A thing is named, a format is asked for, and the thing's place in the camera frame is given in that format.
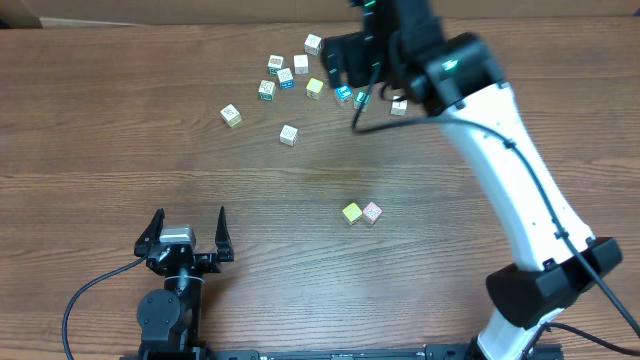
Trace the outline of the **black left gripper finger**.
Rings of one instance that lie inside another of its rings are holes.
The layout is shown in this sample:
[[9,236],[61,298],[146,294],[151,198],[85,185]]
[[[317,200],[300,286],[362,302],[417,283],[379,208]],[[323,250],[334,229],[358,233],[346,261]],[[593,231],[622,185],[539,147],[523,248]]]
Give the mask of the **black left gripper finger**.
[[221,207],[215,234],[215,245],[219,262],[233,262],[234,250],[227,228],[225,208]]
[[163,229],[164,218],[164,209],[157,209],[151,222],[134,244],[134,255],[136,257],[147,256],[151,247],[159,241],[159,237]]

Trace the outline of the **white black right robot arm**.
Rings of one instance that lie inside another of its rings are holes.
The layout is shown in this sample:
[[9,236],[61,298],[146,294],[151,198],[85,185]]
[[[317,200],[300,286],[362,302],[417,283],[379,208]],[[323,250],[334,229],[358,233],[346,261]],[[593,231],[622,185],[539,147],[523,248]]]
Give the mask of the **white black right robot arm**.
[[494,312],[465,348],[468,359],[558,359],[540,350],[556,317],[622,259],[568,204],[532,142],[513,89],[477,35],[446,38],[424,1],[364,1],[361,31],[326,38],[330,85],[401,90],[423,106],[465,158],[512,250],[486,279]]

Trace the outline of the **white wood block letter T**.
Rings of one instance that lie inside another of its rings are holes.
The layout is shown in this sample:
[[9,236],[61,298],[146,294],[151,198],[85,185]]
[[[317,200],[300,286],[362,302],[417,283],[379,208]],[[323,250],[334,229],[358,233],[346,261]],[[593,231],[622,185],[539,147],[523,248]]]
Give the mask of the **white wood block letter T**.
[[394,96],[391,104],[390,114],[394,116],[404,116],[407,111],[408,101],[401,96]]

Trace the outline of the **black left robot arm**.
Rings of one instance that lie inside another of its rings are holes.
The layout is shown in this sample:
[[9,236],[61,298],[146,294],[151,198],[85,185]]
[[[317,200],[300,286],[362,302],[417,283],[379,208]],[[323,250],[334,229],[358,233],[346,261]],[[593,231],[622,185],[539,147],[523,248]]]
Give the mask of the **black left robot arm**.
[[147,293],[137,307],[138,357],[211,359],[212,350],[200,339],[203,276],[234,260],[225,210],[219,212],[213,252],[197,253],[193,228],[166,227],[164,218],[165,212],[157,210],[134,246],[134,255],[164,278],[163,287]]

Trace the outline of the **red sided wood block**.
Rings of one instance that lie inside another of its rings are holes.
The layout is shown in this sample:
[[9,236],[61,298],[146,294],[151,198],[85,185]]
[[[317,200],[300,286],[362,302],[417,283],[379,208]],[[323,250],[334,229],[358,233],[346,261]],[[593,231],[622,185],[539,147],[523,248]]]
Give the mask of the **red sided wood block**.
[[373,225],[382,215],[382,209],[374,202],[370,202],[362,209],[363,219],[370,225]]

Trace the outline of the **wood block letter E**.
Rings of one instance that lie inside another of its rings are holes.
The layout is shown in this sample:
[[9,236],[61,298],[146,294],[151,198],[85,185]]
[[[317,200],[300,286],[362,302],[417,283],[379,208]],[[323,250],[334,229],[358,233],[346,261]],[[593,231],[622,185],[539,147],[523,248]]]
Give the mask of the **wood block letter E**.
[[297,139],[298,129],[289,125],[284,125],[279,135],[280,142],[288,146],[294,146]]

